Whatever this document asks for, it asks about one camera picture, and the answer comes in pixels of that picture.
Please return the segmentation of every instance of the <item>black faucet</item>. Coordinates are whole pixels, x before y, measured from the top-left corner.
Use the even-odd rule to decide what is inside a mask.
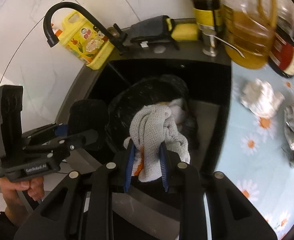
[[[58,37],[54,34],[53,29],[51,27],[51,18],[55,11],[61,9],[61,8],[71,8],[74,9],[78,12],[80,12],[87,20],[89,20],[93,25],[95,25],[103,34],[107,36],[109,41],[119,50],[119,52],[122,54],[128,50],[127,47],[123,45],[124,40],[127,37],[127,34],[124,33],[117,24],[114,24],[114,28],[116,31],[119,33],[119,37],[116,38],[113,35],[109,33],[109,31],[94,17],[92,16],[84,7],[80,6],[77,3],[73,2],[61,2],[57,3],[54,6],[52,6],[46,13],[44,17],[44,33],[45,36],[47,37],[47,42],[50,47],[55,46],[58,42],[59,39]]]

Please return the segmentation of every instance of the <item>crumpled paper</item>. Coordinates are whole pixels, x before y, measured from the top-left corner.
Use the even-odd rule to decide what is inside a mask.
[[[273,117],[284,100],[284,96],[280,92],[274,93],[271,85],[260,79],[249,81],[243,89],[243,93],[240,102],[256,116],[262,118]]]

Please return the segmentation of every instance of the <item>yellow detergent bottle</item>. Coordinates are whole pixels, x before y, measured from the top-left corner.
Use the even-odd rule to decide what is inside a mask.
[[[101,68],[114,49],[108,38],[75,10],[65,17],[62,25],[59,43],[91,69]]]

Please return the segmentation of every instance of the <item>black sink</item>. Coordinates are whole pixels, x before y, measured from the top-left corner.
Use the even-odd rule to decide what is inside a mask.
[[[231,67],[216,63],[181,59],[126,59],[107,63],[97,79],[89,98],[101,99],[107,105],[119,93],[142,78],[173,74],[185,81],[189,89],[189,108],[197,120],[199,149],[190,152],[191,165],[200,172],[213,173],[218,161],[227,125]],[[106,145],[98,152],[90,152],[101,163],[111,161],[114,153]],[[140,183],[132,179],[133,186],[148,195],[180,207],[180,198],[164,194],[161,179]]]

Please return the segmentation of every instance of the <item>light blue tablecloth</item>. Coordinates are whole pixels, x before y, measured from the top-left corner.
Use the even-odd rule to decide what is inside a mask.
[[[256,118],[239,101],[248,81],[269,82],[285,100],[270,120]],[[284,149],[284,109],[294,102],[294,78],[285,79],[268,65],[249,70],[232,64],[228,127],[216,167],[243,192],[281,239],[294,224],[294,168]]]

